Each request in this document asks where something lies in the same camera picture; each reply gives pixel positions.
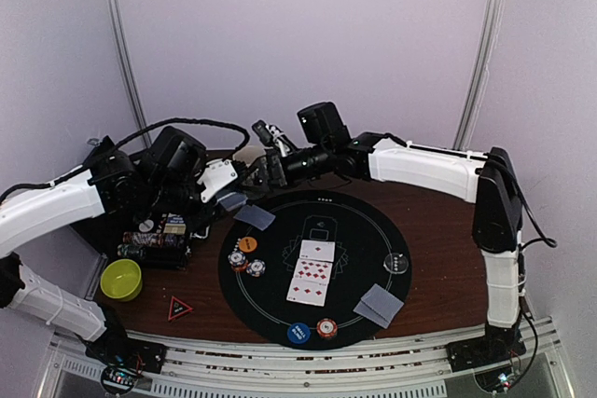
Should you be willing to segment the blue small blind button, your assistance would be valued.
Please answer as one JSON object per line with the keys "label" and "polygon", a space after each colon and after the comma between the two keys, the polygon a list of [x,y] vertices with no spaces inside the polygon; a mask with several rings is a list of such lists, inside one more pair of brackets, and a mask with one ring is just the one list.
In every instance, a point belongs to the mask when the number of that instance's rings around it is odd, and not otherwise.
{"label": "blue small blind button", "polygon": [[304,345],[310,340],[311,335],[311,329],[306,323],[292,323],[286,331],[286,337],[292,345]]}

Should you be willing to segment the blue card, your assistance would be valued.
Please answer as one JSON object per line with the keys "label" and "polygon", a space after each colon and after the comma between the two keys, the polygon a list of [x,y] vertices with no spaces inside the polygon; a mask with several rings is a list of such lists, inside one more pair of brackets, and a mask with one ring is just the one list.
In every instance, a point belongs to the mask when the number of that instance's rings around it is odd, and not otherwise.
{"label": "blue card", "polygon": [[244,205],[234,219],[264,231],[274,222],[275,215],[256,205]]}
{"label": "blue card", "polygon": [[371,288],[362,295],[354,307],[354,312],[387,329],[394,317],[403,308],[404,302],[383,289],[379,284],[373,284]]}

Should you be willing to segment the three of diamonds card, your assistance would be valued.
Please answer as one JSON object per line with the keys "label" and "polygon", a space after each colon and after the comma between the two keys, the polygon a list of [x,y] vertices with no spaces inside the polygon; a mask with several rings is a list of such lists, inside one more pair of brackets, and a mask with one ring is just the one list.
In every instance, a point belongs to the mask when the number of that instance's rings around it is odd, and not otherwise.
{"label": "three of diamonds card", "polygon": [[323,307],[326,303],[325,284],[293,278],[288,287],[286,300],[303,305]]}

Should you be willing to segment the clear dealer button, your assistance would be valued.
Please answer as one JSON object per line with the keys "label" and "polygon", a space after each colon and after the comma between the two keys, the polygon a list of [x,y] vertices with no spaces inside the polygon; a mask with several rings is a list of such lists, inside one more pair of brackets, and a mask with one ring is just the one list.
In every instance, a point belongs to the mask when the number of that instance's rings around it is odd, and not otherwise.
{"label": "clear dealer button", "polygon": [[408,258],[401,253],[390,253],[383,260],[383,267],[392,275],[401,275],[409,268]]}

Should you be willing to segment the texas holdem card box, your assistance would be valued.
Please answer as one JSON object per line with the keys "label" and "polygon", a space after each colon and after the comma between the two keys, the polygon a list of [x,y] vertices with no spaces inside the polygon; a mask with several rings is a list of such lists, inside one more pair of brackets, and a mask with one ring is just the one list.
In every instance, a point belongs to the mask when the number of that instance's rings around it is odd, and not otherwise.
{"label": "texas holdem card box", "polygon": [[165,218],[163,232],[167,234],[184,235],[187,232],[184,218],[179,215],[168,214]]}

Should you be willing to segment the black poker chip case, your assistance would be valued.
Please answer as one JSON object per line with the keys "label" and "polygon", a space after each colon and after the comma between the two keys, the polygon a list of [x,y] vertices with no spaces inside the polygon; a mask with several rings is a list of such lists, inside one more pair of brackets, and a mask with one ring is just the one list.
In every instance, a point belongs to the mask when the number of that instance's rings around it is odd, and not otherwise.
{"label": "black poker chip case", "polygon": [[[79,221],[72,228],[110,261],[128,258],[142,267],[181,268],[186,263],[187,232],[164,233],[165,218],[172,213],[149,210],[151,189],[139,172],[146,150],[129,156],[106,137],[90,152],[84,166],[91,170],[92,184],[99,189],[106,213]],[[146,219],[155,225],[151,232],[142,233],[138,225]]]}

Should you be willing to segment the nine of diamonds card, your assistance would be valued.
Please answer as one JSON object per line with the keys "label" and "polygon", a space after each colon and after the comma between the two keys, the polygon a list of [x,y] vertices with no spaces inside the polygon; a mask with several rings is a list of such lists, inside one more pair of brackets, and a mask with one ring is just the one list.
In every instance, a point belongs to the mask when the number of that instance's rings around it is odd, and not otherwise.
{"label": "nine of diamonds card", "polygon": [[300,258],[296,263],[293,277],[304,281],[328,284],[333,265],[330,262]]}

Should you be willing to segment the lime green bowl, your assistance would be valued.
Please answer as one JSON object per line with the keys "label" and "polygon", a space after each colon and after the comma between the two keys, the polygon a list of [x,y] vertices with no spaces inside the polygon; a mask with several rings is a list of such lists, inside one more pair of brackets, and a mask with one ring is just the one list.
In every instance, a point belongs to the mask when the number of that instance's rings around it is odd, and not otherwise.
{"label": "lime green bowl", "polygon": [[131,259],[119,259],[109,264],[100,279],[103,294],[120,302],[134,300],[140,294],[142,287],[142,270]]}

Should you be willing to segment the red poker chip stack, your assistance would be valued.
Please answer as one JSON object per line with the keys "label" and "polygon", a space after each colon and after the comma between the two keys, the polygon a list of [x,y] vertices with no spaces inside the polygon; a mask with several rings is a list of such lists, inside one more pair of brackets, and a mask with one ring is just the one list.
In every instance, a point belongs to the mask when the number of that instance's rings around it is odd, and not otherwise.
{"label": "red poker chip stack", "polygon": [[317,323],[316,331],[323,340],[330,340],[336,337],[338,325],[332,319],[324,318]]}

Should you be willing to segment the dark white poker chip stack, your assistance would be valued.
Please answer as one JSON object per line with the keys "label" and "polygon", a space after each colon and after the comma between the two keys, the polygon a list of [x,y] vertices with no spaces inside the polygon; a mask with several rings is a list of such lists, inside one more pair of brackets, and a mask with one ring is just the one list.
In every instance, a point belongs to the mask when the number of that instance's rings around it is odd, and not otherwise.
{"label": "dark white poker chip stack", "polygon": [[266,271],[266,263],[263,260],[255,259],[251,261],[246,268],[246,273],[251,277],[260,277]]}

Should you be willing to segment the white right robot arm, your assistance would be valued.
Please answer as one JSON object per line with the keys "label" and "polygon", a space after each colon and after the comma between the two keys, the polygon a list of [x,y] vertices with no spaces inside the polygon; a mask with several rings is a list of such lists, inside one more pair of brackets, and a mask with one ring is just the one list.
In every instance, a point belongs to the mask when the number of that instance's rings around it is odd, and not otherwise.
{"label": "white right robot arm", "polygon": [[475,206],[472,238],[486,268],[487,324],[479,340],[484,361],[499,361],[514,346],[509,330],[519,321],[524,292],[522,226],[534,216],[506,150],[457,151],[418,145],[390,132],[353,137],[332,102],[298,112],[308,146],[300,148],[273,125],[259,120],[253,132],[265,146],[258,181],[285,188],[333,172],[363,181],[393,182],[438,191]]}

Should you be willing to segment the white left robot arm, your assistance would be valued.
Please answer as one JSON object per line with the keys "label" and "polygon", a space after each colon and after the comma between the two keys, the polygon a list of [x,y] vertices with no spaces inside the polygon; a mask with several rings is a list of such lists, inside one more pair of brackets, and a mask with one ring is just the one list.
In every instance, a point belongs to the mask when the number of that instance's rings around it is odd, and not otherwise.
{"label": "white left robot arm", "polygon": [[181,216],[191,232],[209,226],[217,194],[238,180],[233,160],[206,158],[206,148],[176,128],[159,123],[157,140],[132,156],[126,143],[105,138],[88,158],[44,184],[15,185],[1,196],[1,306],[61,327],[109,358],[125,364],[134,355],[116,314],[71,294],[45,274],[43,262],[66,267],[64,249],[41,252],[49,235],[102,217],[128,224],[155,213]]}

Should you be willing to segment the blue playing card deck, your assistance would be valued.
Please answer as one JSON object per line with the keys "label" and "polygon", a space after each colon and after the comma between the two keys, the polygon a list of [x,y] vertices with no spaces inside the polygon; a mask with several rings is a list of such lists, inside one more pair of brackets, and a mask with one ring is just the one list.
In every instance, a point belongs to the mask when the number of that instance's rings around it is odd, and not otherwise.
{"label": "blue playing card deck", "polygon": [[229,192],[218,199],[218,204],[227,212],[242,208],[246,202],[247,196],[239,192]]}

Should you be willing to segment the orange big blind button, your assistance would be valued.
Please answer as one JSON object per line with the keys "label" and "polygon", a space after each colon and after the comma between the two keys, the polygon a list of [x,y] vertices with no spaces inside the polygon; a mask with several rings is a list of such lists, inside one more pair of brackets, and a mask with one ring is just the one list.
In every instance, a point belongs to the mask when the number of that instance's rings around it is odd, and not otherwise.
{"label": "orange big blind button", "polygon": [[257,240],[253,237],[243,237],[239,239],[238,248],[245,254],[253,253],[257,249]]}

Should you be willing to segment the blue white poker chip stack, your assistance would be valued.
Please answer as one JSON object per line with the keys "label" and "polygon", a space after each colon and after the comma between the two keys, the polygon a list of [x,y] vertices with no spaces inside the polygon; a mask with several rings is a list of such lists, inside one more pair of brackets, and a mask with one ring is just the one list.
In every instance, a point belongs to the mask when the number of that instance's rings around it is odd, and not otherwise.
{"label": "blue white poker chip stack", "polygon": [[230,268],[235,272],[243,272],[248,266],[248,261],[245,253],[239,250],[234,250],[229,253],[228,261]]}

